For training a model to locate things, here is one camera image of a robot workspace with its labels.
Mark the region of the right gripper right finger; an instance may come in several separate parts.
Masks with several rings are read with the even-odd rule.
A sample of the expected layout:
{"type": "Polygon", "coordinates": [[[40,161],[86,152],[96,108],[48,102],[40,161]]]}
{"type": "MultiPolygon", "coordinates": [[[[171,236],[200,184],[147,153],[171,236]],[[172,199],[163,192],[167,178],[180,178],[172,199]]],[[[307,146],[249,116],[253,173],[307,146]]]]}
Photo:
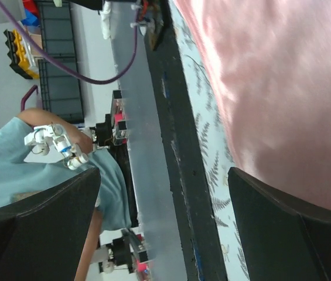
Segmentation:
{"type": "Polygon", "coordinates": [[[228,186],[251,280],[331,280],[331,211],[233,167],[228,186]]]}

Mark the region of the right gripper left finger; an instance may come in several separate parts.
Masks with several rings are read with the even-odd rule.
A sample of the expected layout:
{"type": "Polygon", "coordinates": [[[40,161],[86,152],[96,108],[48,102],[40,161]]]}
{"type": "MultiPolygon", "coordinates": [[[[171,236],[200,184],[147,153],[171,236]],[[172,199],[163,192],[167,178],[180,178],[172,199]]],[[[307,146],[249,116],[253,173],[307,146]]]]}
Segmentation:
{"type": "Polygon", "coordinates": [[[0,208],[0,280],[74,280],[100,173],[90,168],[0,208]]]}

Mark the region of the salmon pink cloth napkin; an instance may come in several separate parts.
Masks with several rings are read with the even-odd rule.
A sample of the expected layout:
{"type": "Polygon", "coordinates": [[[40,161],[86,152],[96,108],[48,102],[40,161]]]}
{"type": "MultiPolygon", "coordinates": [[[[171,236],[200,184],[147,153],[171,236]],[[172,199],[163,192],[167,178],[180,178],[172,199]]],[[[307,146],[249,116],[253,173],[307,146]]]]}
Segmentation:
{"type": "Polygon", "coordinates": [[[176,1],[235,164],[331,210],[331,1],[176,1]]]}

